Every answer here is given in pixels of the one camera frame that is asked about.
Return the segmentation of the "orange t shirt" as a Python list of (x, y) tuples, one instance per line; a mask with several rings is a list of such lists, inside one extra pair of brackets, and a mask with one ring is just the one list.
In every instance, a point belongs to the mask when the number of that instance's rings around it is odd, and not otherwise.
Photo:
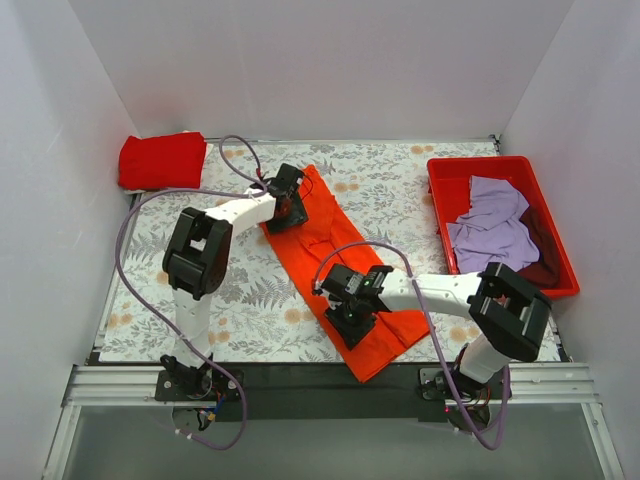
[(309, 165), (303, 172), (311, 184), (303, 188), (308, 221), (281, 233), (267, 233), (266, 238), (348, 368), (359, 382), (365, 383), (427, 336), (429, 327), (420, 310), (382, 313), (372, 331), (352, 350), (347, 348), (325, 316), (328, 301), (312, 294), (312, 280), (321, 261), (331, 252), (363, 237), (342, 211), (316, 167)]

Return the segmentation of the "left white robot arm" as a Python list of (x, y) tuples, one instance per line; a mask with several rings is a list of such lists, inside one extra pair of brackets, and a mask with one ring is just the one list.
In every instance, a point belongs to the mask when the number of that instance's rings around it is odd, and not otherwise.
[(180, 213), (162, 262), (172, 288), (179, 340), (161, 364), (188, 398), (200, 400), (212, 390), (205, 362), (211, 357), (210, 307), (226, 275), (233, 239), (260, 224), (280, 233), (306, 223), (299, 193), (304, 180), (302, 170), (283, 164), (274, 177), (252, 184), (238, 199)]

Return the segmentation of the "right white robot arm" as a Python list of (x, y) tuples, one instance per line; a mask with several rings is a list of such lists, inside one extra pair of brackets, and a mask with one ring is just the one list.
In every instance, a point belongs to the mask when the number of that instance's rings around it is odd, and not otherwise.
[(349, 350), (364, 343), (383, 313), (428, 311), (471, 319), (481, 334), (450, 368), (454, 389), (475, 397), (510, 361), (538, 359), (551, 300), (503, 263), (481, 272), (415, 277), (387, 265), (365, 274), (335, 264), (312, 288), (329, 300), (325, 316)]

